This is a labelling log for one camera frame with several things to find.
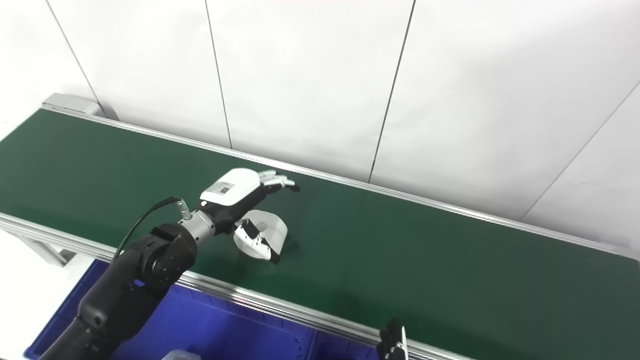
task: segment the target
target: blue plastic crate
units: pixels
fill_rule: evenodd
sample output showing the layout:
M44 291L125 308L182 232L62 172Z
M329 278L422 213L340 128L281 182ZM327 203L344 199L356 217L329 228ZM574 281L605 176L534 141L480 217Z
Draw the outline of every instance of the blue plastic crate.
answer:
M307 360L378 360L376 349L319 331Z
M51 346L107 267L102 261L93 262L25 357L38 359ZM304 360L311 356L310 344L316 336L308 327L175 285L140 333L122 343L111 359L160 360L169 351L181 349L202 359Z

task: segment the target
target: wall panel seam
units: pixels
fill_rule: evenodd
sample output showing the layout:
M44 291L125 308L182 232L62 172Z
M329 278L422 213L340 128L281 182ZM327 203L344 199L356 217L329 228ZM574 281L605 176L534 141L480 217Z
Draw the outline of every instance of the wall panel seam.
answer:
M404 53L404 46L406 45L406 39L409 35L409 28L411 27L411 19L413 18L413 9L415 9L415 2L416 0L413 0L413 3L411 4L411 11L409 12L409 20L406 23L406 30L404 31L404 38L402 41L402 47L400 48L400 55L398 56L398 63L396 65L396 72L394 74L394 80L391 82L391 91L389 92L389 98L387 100L387 107L385 108L385 114L382 118L382 126L380 127L380 135L378 137L378 143L376 144L376 151L373 154L373 161L371 162L371 171L369 172L369 179L367 180L368 183L371 182L371 177L373 176L373 169L376 166L376 158L378 157L378 151L380 149L380 142L382 141L382 134L385 130L385 124L387 123L387 115L389 113L389 107L391 105L391 98L393 97L394 94L394 88L396 87L396 80L398 77L398 71L400 69L400 63L402 62L402 55Z
M231 141L231 128L229 128L229 119L227 117L227 106L225 105L225 96L222 92L222 79L220 78L220 66L218 66L218 55L216 54L216 44L213 41L213 27L211 26L211 17L209 16L209 4L204 0L204 8L207 12L207 22L209 23L209 34L211 36L211 47L213 48L213 58L216 62L216 74L218 75L218 86L220 87L220 99L222 100L222 110L225 114L225 123L227 124L227 135L229 137L229 148L233 149L234 144Z
M580 153L582 153L582 151L587 147L587 145L589 145L589 143L596 137L596 135L600 132L600 130L602 130L602 128L608 123L609 119L611 119L613 115L618 111L618 109L620 109L622 104L624 104L625 101L627 101L627 99L631 96L631 94L633 94L636 88L638 88L638 85L640 85L640 81L636 83L636 85L631 89L631 91L622 99L622 101L615 107L615 109L613 109L611 114L609 114L609 116L602 122L602 124L600 124L598 129L596 129L596 131L591 135L591 137L589 137L589 139L584 143L584 145L575 153L575 155L571 158L571 160L569 160L566 166L558 173L558 175L553 179L553 181L551 181L551 183L542 192L542 194L540 194L540 196L536 199L536 201L533 202L533 205L531 205L531 207L529 207L529 209L524 213L524 215L522 215L522 217L520 218L520 221L524 220L524 218L531 212L533 207L537 205L540 199L542 199L542 197L545 196L545 194L557 182L557 180L562 176L562 174L565 173L566 170L569 168L569 166L571 166L571 164L578 158L578 156L580 156Z
M76 52L74 51L73 47L71 47L71 43L69 42L69 39L67 38L67 34L65 34L65 31L62 29L62 25L60 24L60 21L58 20L58 17L56 16L56 13L53 11L53 7L49 3L49 0L45 0L45 2L47 3L47 6L49 7L49 11L51 12L51 15L53 16L53 19L56 21L56 24L58 25L58 29L60 29L60 33L62 34L62 37L65 39L65 42L67 43L67 46L69 47L69 51L71 51L71 55L73 55L74 59L76 60L76 64L78 65L78 68L80 68L80 72L82 72L82 76L84 76L84 80L86 81L86 84L89 86L89 89L91 90L91 93L93 94L93 98L98 103L98 106L100 106L100 109L102 110L102 112L105 113L104 108L102 107L102 104L100 103L100 99L98 99L98 95L95 93L95 90L93 89L93 86L91 86L91 83L89 82L89 78L87 77L86 73L84 72L84 69L82 68L82 65L80 64L80 60L78 60L78 57L76 56Z

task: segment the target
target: label sticker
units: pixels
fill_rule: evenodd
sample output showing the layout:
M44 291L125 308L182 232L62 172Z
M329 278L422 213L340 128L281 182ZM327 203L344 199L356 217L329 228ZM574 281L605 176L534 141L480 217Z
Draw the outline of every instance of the label sticker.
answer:
M213 185L211 185L207 191L212 193L217 193L218 195L225 195L227 191L231 190L235 185L230 183L225 183L224 181L216 181Z

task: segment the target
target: robotic arm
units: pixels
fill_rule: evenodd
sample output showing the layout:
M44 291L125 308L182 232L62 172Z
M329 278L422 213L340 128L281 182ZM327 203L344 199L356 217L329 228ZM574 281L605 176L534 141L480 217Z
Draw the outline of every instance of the robotic arm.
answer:
M80 301L71 325L40 359L108 359L142 329L169 287L195 264L198 247L212 236L240 229L247 245L277 263L279 254L242 217L281 188L300 190L274 170L235 168L201 194L202 202L193 211L179 201L182 220L153 228L116 255Z

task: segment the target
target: black cable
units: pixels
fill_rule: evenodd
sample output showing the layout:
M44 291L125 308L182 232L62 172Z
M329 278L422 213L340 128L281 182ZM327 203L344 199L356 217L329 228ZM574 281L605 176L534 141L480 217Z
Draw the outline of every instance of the black cable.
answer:
M157 204L153 205L149 210L147 210L147 212L142 214L142 216L138 218L138 221L136 221L136 223L133 224L131 229L129 229L129 232L124 236L124 239L122 239L122 242L120 243L120 246L118 246L118 250L116 250L116 253L113 255L113 259L111 260L111 262L116 261L118 256L120 256L120 252L124 248L124 245L127 243L129 238L131 237L131 234L133 234L133 232L136 230L138 225L140 225L142 220L144 220L147 217L147 215L151 214L155 210L158 210L159 208L162 208L165 205L173 204L174 202L178 202L180 200L182 199L178 199L177 197L168 197L165 200L162 200L161 202L158 202Z

